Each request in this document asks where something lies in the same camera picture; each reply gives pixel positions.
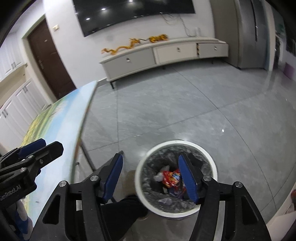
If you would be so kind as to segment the left blue white gloved hand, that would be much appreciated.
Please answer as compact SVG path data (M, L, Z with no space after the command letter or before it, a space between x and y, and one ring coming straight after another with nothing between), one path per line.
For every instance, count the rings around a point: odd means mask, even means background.
M14 219L16 222L16 226L21 232L21 240L30 240L33 232L33 222L27 215L25 207L22 201L20 200L16 202L16 211L14 214Z

